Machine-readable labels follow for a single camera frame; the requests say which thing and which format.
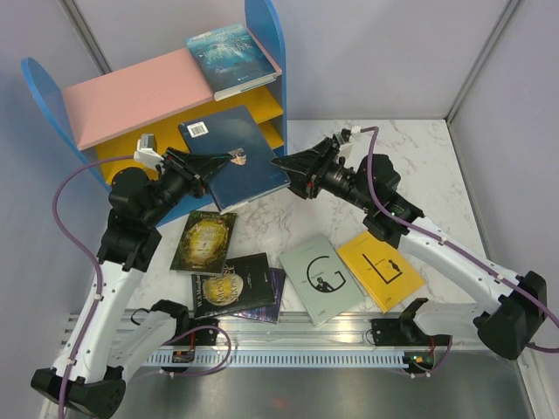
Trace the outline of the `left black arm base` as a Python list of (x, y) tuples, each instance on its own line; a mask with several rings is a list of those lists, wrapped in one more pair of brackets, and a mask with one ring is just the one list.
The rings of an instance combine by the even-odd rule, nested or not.
[(144, 307), (135, 309), (130, 315), (130, 320), (134, 325), (139, 326), (140, 322), (135, 319), (135, 315), (138, 312), (151, 313), (153, 311), (167, 313), (176, 320), (174, 335), (176, 340), (173, 341), (173, 345), (186, 346), (189, 344), (190, 348), (193, 349), (197, 346), (213, 346), (216, 344), (219, 332), (212, 327), (219, 325), (218, 319), (194, 319), (190, 316), (187, 306), (167, 299), (159, 300), (149, 309)]

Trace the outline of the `teal ocean cover book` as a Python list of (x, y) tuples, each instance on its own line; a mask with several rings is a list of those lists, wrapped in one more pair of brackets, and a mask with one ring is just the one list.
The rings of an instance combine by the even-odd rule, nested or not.
[(216, 101), (271, 83), (279, 75), (242, 24), (207, 31), (185, 44)]

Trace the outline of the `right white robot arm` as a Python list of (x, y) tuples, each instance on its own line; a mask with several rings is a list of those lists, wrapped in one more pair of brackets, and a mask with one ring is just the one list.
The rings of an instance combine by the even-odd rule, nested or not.
[(398, 323), (405, 341), (417, 344), (428, 335), (479, 340), (508, 360), (538, 348), (534, 337), (552, 317), (542, 276), (518, 274), (455, 243), (397, 192), (400, 176), (388, 155), (370, 152), (359, 169), (352, 169), (338, 154), (336, 141), (326, 138), (272, 163), (288, 175), (295, 195), (314, 199), (327, 191), (363, 210), (363, 223), (374, 238), (425, 262), (472, 299), (470, 304), (415, 299)]

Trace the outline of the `green Alice Wonderland book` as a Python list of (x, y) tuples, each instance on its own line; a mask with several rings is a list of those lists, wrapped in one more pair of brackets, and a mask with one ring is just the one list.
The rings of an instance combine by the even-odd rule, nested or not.
[(190, 212), (170, 269), (190, 274), (219, 275), (224, 269), (236, 219), (234, 213)]

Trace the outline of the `navy blue hardcover book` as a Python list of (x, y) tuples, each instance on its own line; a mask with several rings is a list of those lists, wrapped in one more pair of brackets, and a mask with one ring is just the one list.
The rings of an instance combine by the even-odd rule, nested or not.
[(276, 155), (245, 106), (182, 122), (178, 131), (193, 154), (231, 156), (209, 181), (221, 214), (290, 184), (286, 172), (273, 164)]

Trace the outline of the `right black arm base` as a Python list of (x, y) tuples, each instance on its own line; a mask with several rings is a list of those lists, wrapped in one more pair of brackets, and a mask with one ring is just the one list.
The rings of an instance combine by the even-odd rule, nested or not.
[(378, 347), (442, 347), (450, 342), (449, 335), (425, 334), (414, 323), (417, 311), (427, 298), (412, 301), (400, 314), (370, 321), (374, 344)]

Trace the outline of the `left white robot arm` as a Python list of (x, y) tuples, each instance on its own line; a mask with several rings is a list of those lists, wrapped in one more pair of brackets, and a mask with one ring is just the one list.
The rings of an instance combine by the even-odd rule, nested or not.
[(111, 209), (100, 248), (91, 252), (61, 224), (59, 229), (93, 263), (94, 278), (69, 340), (50, 367), (35, 371), (31, 387), (57, 404), (58, 416), (70, 411), (110, 418), (128, 384), (159, 347), (183, 344), (203, 326), (192, 326), (189, 310), (162, 299), (118, 346), (114, 336), (135, 288), (147, 272), (162, 236), (158, 224), (184, 197), (203, 197), (209, 181), (229, 154), (196, 155), (168, 148), (136, 151), (140, 167), (121, 170), (112, 180)]

